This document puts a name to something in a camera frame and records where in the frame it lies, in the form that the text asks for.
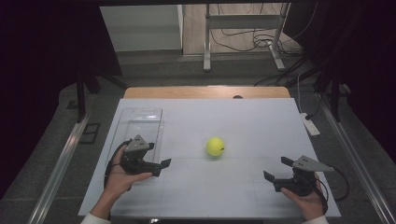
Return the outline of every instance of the tennis ball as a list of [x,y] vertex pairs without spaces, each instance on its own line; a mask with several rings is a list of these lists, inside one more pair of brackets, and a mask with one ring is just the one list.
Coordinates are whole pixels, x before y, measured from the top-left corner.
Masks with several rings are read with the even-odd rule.
[[219,137],[211,137],[206,143],[206,152],[211,156],[219,156],[224,151],[224,142]]

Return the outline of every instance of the white tabletop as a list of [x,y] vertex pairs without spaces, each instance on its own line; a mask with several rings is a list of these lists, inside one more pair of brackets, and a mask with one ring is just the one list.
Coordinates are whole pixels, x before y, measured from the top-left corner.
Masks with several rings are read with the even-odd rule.
[[[296,205],[275,192],[263,171],[276,178],[291,178],[280,162],[302,155],[317,156],[296,104],[284,99],[122,99],[112,121],[79,215],[90,212],[103,191],[108,155],[117,139],[125,108],[161,108],[159,161],[172,159],[160,177],[133,185],[114,205],[112,216],[149,218],[271,218],[299,217]],[[206,141],[221,137],[224,153],[212,158]],[[323,173],[320,179],[329,186]],[[340,217],[329,192],[328,217]]]

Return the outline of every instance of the white desk leg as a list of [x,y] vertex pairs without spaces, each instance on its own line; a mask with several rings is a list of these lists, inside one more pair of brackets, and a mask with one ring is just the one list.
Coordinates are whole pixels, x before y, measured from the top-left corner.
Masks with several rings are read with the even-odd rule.
[[209,4],[206,4],[206,15],[205,15],[205,49],[204,49],[204,71],[210,71],[210,42],[209,42],[209,33],[210,33],[210,14],[209,14]]
[[280,18],[277,24],[274,40],[269,47],[271,54],[274,58],[277,70],[279,71],[285,71],[285,65],[283,64],[282,60],[279,57],[279,53],[277,52],[277,42],[279,41],[280,34],[283,30],[283,24],[285,23],[286,14],[288,13],[289,4],[290,3],[285,3],[282,7],[282,10],[280,11]]

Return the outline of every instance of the person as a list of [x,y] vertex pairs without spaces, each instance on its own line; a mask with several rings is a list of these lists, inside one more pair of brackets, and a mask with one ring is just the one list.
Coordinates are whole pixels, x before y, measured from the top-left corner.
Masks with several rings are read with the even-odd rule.
[[[108,220],[108,217],[110,215],[111,207],[117,199],[126,192],[133,183],[152,177],[152,173],[143,173],[140,175],[128,175],[125,173],[125,171],[118,165],[125,148],[126,146],[123,146],[116,154],[106,187],[91,212],[84,217],[81,224],[110,224],[111,222]],[[318,181],[317,188],[321,190],[320,183]],[[312,192],[305,197],[300,197],[288,189],[281,189],[281,191],[286,197],[299,206],[303,217],[306,220],[303,224],[328,224],[327,219],[323,214],[320,198],[315,192]]]

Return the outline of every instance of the white wall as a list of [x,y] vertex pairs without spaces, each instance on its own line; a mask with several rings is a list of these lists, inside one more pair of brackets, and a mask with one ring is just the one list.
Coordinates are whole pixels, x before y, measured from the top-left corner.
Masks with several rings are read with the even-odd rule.
[[101,7],[101,11],[115,51],[182,49],[180,6]]

